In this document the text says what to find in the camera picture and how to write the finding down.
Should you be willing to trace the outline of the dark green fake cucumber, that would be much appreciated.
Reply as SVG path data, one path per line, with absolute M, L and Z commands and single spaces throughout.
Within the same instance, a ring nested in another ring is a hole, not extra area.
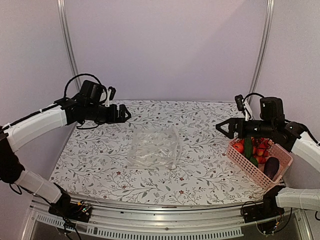
M 252 157 L 252 154 L 253 154 L 252 139 L 250 137 L 247 137 L 244 140 L 244 157 L 249 160 Z

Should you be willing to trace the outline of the clear polka dot zip bag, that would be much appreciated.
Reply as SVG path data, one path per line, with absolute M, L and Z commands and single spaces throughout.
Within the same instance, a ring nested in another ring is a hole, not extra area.
M 174 170 L 181 151 L 181 139 L 174 126 L 135 130 L 127 153 L 127 167 L 143 170 Z

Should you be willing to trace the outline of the purple fake eggplant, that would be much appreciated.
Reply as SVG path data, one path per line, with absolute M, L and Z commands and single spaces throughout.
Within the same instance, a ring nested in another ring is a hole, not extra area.
M 273 180 L 280 168 L 280 162 L 276 157 L 269 157 L 264 164 L 263 173 L 270 179 Z

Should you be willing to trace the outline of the green fake leafy vegetable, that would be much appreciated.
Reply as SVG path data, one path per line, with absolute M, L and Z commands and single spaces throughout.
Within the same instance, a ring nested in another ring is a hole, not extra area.
M 257 159 L 256 159 L 255 157 L 251 156 L 251 157 L 249 158 L 249 161 L 250 161 L 256 168 L 259 167 L 259 163 L 258 163 L 258 161 L 257 161 Z

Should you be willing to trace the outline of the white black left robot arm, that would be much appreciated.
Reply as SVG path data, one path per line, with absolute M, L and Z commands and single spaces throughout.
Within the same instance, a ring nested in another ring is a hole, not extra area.
M 75 96 L 55 100 L 21 119 L 0 128 L 0 180 L 11 187 L 41 197 L 63 216 L 74 213 L 69 194 L 62 187 L 35 173 L 35 165 L 24 166 L 20 158 L 23 153 L 32 157 L 43 157 L 44 165 L 52 168 L 49 160 L 58 156 L 72 125 L 92 122 L 95 127 L 104 124 L 122 124 L 131 118 L 124 104 L 112 103 L 116 89 L 105 87 L 99 80 L 85 80 Z

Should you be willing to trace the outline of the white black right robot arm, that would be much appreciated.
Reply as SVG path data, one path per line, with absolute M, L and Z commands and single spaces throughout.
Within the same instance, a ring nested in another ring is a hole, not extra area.
M 293 163 L 294 154 L 314 169 L 320 169 L 320 143 L 302 123 L 286 119 L 283 101 L 260 96 L 260 119 L 254 120 L 247 97 L 235 96 L 243 117 L 231 117 L 216 124 L 217 131 L 231 141 L 226 155 L 266 192 L 257 207 L 242 210 L 247 218 L 269 218 L 284 208 L 320 210 L 319 189 L 294 189 L 280 185 Z

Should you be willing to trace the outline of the pink perforated plastic basket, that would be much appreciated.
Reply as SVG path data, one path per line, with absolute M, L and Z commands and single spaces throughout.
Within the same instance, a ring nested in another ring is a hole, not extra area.
M 280 145 L 273 143 L 271 140 L 268 140 L 269 148 L 266 149 L 267 155 L 253 155 L 252 160 L 245 158 L 243 152 L 241 153 L 234 148 L 234 145 L 238 143 L 244 144 L 244 141 L 238 138 L 230 141 L 226 155 L 265 190 L 278 185 L 293 162 L 293 157 Z M 264 174 L 266 162 L 271 157 L 279 160 L 278 170 L 272 179 Z

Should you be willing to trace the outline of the aluminium frame post right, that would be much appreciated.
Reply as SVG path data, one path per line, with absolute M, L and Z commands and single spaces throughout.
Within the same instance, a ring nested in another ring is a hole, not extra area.
M 264 25 L 262 30 L 262 37 L 261 37 L 261 42 L 260 42 L 260 47 L 258 51 L 255 68 L 253 71 L 252 80 L 251 80 L 249 91 L 248 91 L 249 94 L 255 92 L 255 90 L 257 89 L 261 70 L 264 63 L 264 58 L 267 51 L 270 31 L 272 27 L 274 7 L 275 7 L 274 0 L 266 1 L 266 11 L 265 11 Z

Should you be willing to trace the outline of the aluminium frame post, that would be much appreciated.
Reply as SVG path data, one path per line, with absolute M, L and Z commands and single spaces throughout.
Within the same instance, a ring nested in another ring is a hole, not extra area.
M 274 7 L 275 7 L 274 0 L 266 1 L 266 11 L 265 11 L 264 25 L 262 30 L 262 37 L 261 37 L 261 42 L 260 42 L 260 47 L 258 51 L 255 68 L 253 71 L 252 80 L 251 80 L 249 91 L 248 91 L 249 94 L 255 92 L 255 90 L 257 89 L 261 70 L 264 63 L 264 58 L 267 51 L 270 31 L 272 27 Z
M 57 0 L 56 2 L 57 2 L 58 15 L 59 15 L 62 36 L 64 39 L 68 61 L 70 64 L 71 72 L 75 76 L 78 74 L 78 68 L 77 68 L 77 63 L 76 63 L 72 41 L 71 41 L 66 4 L 64 0 Z

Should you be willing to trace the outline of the aluminium front rail base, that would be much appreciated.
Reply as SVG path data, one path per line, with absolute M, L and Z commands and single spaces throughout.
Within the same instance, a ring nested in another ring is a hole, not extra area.
M 314 240 L 304 210 L 286 209 L 277 216 L 279 232 L 264 233 L 272 218 L 245 222 L 244 203 L 227 205 L 150 205 L 73 194 L 92 205 L 88 222 L 64 226 L 49 213 L 48 204 L 34 197 L 22 232 L 24 240 Z

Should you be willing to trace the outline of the aluminium frame post left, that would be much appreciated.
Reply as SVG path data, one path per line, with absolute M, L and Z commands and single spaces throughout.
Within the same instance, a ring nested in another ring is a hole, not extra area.
M 56 2 L 57 2 L 58 15 L 59 15 L 62 36 L 64 39 L 68 61 L 70 64 L 71 72 L 75 76 L 78 74 L 78 68 L 77 68 L 77 63 L 76 63 L 72 41 L 71 41 L 66 4 L 64 0 L 57 0 Z

